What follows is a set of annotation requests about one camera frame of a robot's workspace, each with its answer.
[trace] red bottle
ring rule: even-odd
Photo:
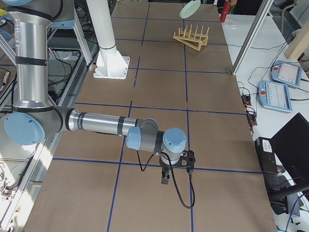
[[[230,9],[230,6],[231,6],[231,2],[228,1],[228,0],[226,0],[226,1],[224,2],[223,10],[222,10],[222,12],[221,12],[221,17],[220,17],[220,21],[221,21],[222,23],[223,23],[223,22],[225,21],[225,19],[226,19],[226,15],[227,15],[227,13],[228,13],[228,11],[229,11],[229,9]]]

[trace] blue control device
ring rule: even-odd
[[[271,79],[292,87],[299,87],[301,71],[300,66],[277,60],[271,68]]]
[[[292,112],[289,87],[286,84],[261,81],[258,92],[259,100],[263,107],[284,112]]]

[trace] white desk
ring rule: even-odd
[[[254,20],[254,16],[248,15],[228,15],[226,21],[222,23],[223,30],[225,33],[225,38],[227,41],[229,53],[232,59],[232,62],[235,62],[235,59],[240,51],[240,47],[233,45],[241,46],[246,38],[246,35],[251,27],[251,24]],[[281,35],[276,24],[270,16],[268,16],[260,31],[258,32],[252,47],[255,48],[271,48],[283,44],[285,39]],[[278,56],[278,59],[286,60],[284,51],[287,49],[286,46],[283,51]],[[270,50],[258,50],[250,49],[245,60],[240,66],[240,69],[237,72],[237,80],[241,81],[244,84],[244,87],[249,89],[251,93],[256,93],[256,88],[250,85],[247,80],[250,77],[252,71],[256,67],[269,67],[274,57],[277,55],[282,46],[273,48]],[[250,82],[255,86],[258,86],[259,82],[262,79],[262,76],[267,69],[257,69],[250,79]],[[302,78],[307,79],[306,74],[302,73]],[[264,80],[270,80],[270,70],[268,69],[265,74]],[[301,81],[300,88],[309,91],[309,83]],[[290,90],[290,97],[294,99],[305,99],[309,98],[309,94],[305,93],[299,89]],[[309,101],[293,101],[292,102],[292,113],[282,113],[279,111],[266,109],[261,106],[259,101],[255,101],[256,95],[252,95],[252,105],[255,110],[257,110],[257,124],[258,126],[254,127],[253,140],[262,136],[271,138],[278,130],[280,130],[296,113],[300,112],[307,120],[309,120]],[[300,218],[295,219],[295,222],[301,222],[298,226],[295,224],[290,224],[289,231],[304,230],[309,231],[309,213],[306,211],[300,211]],[[286,222],[288,220],[288,215],[277,216],[274,214],[275,221],[278,227],[281,230],[285,230]]]

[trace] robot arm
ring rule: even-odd
[[[46,31],[52,23],[59,28],[74,26],[71,23],[74,21],[73,0],[3,1],[9,5],[8,14],[14,20],[18,82],[14,113],[5,120],[5,129],[10,138],[17,143],[30,145],[60,131],[86,130],[118,134],[126,136],[129,148],[160,155],[164,184],[169,179],[171,165],[193,169],[194,154],[184,151],[186,136],[178,128],[163,132],[158,130],[157,123],[152,119],[80,112],[53,106],[48,101]]]

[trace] computer monitor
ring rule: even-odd
[[[309,122],[297,113],[269,142],[296,183],[289,187],[291,191],[285,189],[283,192],[287,195],[298,191],[309,194]]]

